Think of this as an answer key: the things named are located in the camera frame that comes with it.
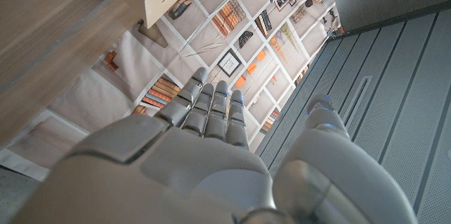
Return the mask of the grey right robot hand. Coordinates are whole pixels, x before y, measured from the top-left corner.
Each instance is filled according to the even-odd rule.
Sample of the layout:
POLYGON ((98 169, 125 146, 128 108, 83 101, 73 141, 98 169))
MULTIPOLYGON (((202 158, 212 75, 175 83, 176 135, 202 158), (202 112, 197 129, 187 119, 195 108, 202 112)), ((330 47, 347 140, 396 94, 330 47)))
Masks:
POLYGON ((393 177, 324 94, 275 175, 249 150, 244 101, 199 68, 154 116, 75 145, 14 223, 415 223, 393 177))

